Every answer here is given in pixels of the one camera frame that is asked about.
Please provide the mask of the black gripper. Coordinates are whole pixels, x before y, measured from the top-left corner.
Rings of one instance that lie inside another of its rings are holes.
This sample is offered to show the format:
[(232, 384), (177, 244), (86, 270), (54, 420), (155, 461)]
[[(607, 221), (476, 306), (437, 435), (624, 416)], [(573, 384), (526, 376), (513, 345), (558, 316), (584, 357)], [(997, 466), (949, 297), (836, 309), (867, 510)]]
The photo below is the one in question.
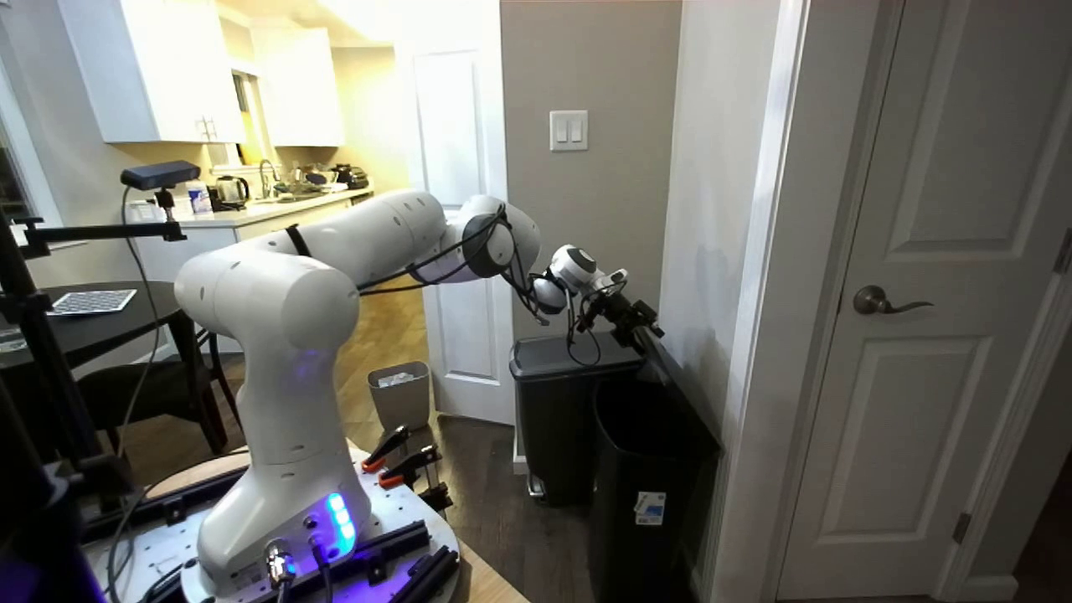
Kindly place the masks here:
[(657, 310), (647, 301), (626, 297), (626, 270), (600, 270), (595, 289), (584, 296), (579, 329), (607, 318), (616, 335), (630, 335), (634, 349), (649, 349), (663, 339)]

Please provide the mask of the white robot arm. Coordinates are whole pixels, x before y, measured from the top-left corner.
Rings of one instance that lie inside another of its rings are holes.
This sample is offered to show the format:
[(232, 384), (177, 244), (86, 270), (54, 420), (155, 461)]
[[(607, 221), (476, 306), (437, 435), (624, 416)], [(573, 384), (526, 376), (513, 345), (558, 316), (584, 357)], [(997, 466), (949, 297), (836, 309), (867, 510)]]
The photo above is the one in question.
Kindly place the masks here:
[(370, 539), (371, 501), (331, 370), (360, 323), (360, 296), (400, 270), (424, 284), (503, 278), (531, 310), (579, 306), (630, 349), (657, 330), (657, 310), (626, 296), (624, 270), (578, 244), (542, 250), (540, 224), (493, 193), (443, 209), (425, 192), (392, 192), (184, 260), (174, 278), (181, 310), (245, 351), (238, 420), (253, 466), (198, 529), (210, 596), (249, 596), (273, 573), (304, 583)]

